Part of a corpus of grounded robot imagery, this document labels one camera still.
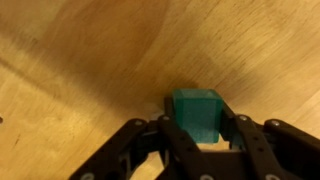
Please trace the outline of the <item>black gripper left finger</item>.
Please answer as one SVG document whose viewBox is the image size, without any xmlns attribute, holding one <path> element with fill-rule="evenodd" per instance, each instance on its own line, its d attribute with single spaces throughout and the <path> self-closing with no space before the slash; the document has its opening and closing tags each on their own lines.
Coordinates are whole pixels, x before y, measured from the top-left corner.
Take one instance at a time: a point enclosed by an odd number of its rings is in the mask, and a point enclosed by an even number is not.
<svg viewBox="0 0 320 180">
<path fill-rule="evenodd" d="M 174 122 L 173 99 L 164 99 L 157 120 L 131 119 L 98 148 L 68 180 L 129 180 L 152 152 L 160 154 L 164 170 L 158 180 L 200 180 L 207 174 L 203 154 Z"/>
</svg>

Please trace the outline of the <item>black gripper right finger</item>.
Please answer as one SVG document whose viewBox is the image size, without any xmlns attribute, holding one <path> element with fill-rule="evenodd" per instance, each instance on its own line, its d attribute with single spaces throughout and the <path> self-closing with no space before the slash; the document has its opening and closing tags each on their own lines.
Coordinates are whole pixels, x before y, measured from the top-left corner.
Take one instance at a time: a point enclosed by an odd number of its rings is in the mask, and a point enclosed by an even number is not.
<svg viewBox="0 0 320 180">
<path fill-rule="evenodd" d="M 261 125 L 224 103 L 220 135 L 245 155 L 257 180 L 320 180 L 320 140 L 282 120 Z"/>
</svg>

